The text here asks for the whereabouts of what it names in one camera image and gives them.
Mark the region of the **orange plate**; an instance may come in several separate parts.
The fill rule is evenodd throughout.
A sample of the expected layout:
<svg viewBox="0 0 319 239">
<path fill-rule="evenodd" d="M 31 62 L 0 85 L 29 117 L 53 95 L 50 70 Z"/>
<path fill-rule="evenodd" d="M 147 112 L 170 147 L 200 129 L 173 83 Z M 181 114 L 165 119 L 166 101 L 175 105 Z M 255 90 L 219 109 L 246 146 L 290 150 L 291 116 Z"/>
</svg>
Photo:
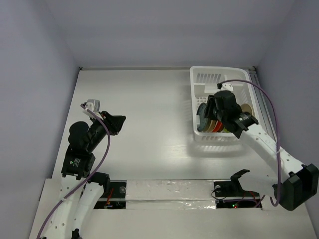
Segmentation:
<svg viewBox="0 0 319 239">
<path fill-rule="evenodd" d="M 223 129 L 224 129 L 223 123 L 218 121 L 212 132 L 221 132 Z"/>
</svg>

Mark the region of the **lime green plate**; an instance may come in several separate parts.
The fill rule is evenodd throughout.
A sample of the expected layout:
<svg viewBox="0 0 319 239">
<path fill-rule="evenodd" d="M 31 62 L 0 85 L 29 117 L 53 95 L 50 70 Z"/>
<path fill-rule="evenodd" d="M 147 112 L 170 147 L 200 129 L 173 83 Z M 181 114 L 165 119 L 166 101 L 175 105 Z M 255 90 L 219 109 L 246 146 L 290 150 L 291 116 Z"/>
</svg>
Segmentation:
<svg viewBox="0 0 319 239">
<path fill-rule="evenodd" d="M 225 132 L 225 133 L 231 133 L 231 131 L 229 131 L 226 127 L 224 127 L 223 132 Z"/>
</svg>

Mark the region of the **blue patterned plate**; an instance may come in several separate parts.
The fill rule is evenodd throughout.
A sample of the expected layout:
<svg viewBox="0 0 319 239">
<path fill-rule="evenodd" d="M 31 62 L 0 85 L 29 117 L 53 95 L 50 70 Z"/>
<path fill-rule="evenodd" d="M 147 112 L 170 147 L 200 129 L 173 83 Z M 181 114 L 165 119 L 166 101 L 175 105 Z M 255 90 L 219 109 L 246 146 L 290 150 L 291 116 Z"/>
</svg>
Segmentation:
<svg viewBox="0 0 319 239">
<path fill-rule="evenodd" d="M 206 111 L 206 103 L 201 103 L 197 109 L 196 117 L 198 119 L 198 124 L 203 126 L 207 122 L 207 118 L 205 117 L 205 111 Z"/>
</svg>

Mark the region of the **cream floral plate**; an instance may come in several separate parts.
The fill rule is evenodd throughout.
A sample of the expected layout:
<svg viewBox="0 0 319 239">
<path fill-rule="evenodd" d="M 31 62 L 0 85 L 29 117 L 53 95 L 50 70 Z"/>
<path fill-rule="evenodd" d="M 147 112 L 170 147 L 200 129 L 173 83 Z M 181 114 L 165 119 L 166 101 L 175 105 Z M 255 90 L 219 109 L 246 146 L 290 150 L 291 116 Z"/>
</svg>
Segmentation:
<svg viewBox="0 0 319 239">
<path fill-rule="evenodd" d="M 198 132 L 206 132 L 209 129 L 210 125 L 211 125 L 211 121 L 202 122 L 197 127 L 197 130 Z"/>
</svg>

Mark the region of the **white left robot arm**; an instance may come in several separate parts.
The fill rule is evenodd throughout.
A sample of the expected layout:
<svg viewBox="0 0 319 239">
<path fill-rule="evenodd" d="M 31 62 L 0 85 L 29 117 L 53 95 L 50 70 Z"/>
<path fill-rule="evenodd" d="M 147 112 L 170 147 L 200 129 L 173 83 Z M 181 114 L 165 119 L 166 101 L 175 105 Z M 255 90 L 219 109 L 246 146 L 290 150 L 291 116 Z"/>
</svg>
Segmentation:
<svg viewBox="0 0 319 239">
<path fill-rule="evenodd" d="M 98 172 L 108 152 L 93 166 L 94 149 L 103 138 L 117 135 L 126 120 L 84 107 L 91 125 L 83 121 L 69 129 L 69 146 L 61 170 L 59 200 L 45 218 L 38 234 L 39 239 L 79 239 L 83 227 L 101 197 L 110 192 L 110 176 Z"/>
</svg>

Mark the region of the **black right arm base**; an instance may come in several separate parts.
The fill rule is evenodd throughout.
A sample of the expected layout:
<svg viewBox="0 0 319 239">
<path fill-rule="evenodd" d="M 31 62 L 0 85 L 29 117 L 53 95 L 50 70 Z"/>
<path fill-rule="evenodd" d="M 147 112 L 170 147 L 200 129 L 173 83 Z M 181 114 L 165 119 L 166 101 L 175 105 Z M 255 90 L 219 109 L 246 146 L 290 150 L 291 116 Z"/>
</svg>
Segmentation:
<svg viewBox="0 0 319 239">
<path fill-rule="evenodd" d="M 259 194 L 253 191 L 245 191 L 239 183 L 239 179 L 246 173 L 250 172 L 247 169 L 242 169 L 233 174 L 229 179 L 217 179 L 214 180 L 214 189 L 212 196 L 217 200 L 223 200 L 232 197 L 259 197 Z"/>
</svg>

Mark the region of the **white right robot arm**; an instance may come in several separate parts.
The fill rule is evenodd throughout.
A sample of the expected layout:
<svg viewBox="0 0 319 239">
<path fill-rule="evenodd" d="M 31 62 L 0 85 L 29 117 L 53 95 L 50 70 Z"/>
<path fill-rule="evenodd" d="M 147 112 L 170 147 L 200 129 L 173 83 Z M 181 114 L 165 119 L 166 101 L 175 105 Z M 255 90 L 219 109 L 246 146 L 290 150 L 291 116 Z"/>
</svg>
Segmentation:
<svg viewBox="0 0 319 239">
<path fill-rule="evenodd" d="M 207 100 L 205 117 L 220 121 L 244 145 L 254 150 L 277 174 L 276 178 L 258 176 L 246 180 L 241 176 L 229 183 L 234 195 L 247 188 L 267 195 L 271 203 L 293 211 L 317 193 L 319 170 L 297 160 L 273 140 L 249 112 L 242 111 L 231 91 L 219 91 Z"/>
</svg>

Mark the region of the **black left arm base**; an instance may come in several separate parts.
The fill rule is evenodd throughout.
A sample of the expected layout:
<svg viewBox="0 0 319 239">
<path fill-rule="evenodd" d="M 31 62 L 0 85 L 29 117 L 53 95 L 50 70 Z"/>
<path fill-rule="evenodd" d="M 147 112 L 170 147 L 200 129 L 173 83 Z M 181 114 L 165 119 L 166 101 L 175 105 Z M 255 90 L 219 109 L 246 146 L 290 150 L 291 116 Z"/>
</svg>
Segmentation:
<svg viewBox="0 0 319 239">
<path fill-rule="evenodd" d="M 95 204 L 94 209 L 125 209 L 126 190 L 126 181 L 111 181 L 110 190 L 102 195 L 102 197 Z"/>
</svg>

